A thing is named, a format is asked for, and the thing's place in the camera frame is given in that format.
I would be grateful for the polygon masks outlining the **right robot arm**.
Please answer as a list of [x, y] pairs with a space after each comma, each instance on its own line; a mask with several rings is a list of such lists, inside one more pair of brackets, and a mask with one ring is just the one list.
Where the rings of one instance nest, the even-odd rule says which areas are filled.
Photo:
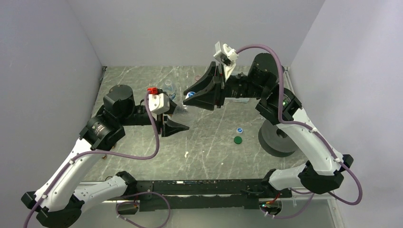
[[343, 172], [349, 170], [354, 159], [333, 149], [315, 128], [300, 100], [284, 87], [279, 60], [270, 53], [257, 54], [245, 75], [234, 75], [233, 65], [231, 57], [211, 62], [204, 75], [184, 92], [185, 105], [212, 111], [228, 97], [258, 99], [259, 114], [284, 132], [307, 157], [307, 162], [298, 167], [270, 170], [262, 183], [267, 197], [294, 187], [304, 187], [315, 194], [338, 189], [344, 180]]

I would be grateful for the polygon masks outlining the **green bottle cap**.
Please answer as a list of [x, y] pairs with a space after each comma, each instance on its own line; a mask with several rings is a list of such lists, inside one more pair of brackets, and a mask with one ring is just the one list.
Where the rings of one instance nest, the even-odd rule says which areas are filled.
[[235, 144], [241, 144], [243, 142], [243, 139], [240, 136], [235, 136], [233, 138], [233, 141]]

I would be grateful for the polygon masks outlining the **clear unlabeled plastic bottle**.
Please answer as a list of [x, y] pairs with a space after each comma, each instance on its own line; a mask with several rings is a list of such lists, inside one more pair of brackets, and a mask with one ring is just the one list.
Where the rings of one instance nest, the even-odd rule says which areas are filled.
[[196, 117], [196, 107], [184, 105], [183, 102], [179, 102], [172, 116], [170, 117], [170, 120], [175, 123], [191, 127], [196, 120]]

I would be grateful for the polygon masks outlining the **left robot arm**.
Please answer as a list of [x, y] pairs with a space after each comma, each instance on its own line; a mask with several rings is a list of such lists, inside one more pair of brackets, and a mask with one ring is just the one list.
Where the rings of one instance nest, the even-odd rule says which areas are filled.
[[150, 125], [156, 140], [187, 131], [188, 126], [170, 119], [179, 110], [160, 88], [148, 88], [145, 99], [136, 104], [130, 86], [112, 87], [63, 164], [41, 188], [26, 192], [21, 201], [42, 226], [68, 228], [83, 212], [105, 200], [135, 198], [140, 194], [140, 186], [126, 171], [96, 185], [83, 189], [78, 186], [98, 160], [114, 154], [112, 148], [125, 136], [125, 126]]

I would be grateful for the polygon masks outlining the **blue label water bottle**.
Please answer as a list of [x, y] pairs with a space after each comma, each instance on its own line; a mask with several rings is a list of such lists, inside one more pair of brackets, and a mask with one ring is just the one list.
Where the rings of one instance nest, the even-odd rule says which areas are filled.
[[167, 93], [167, 95], [171, 100], [174, 101], [176, 99], [177, 89], [175, 83], [172, 80], [170, 79], [165, 80], [163, 84], [163, 90]]

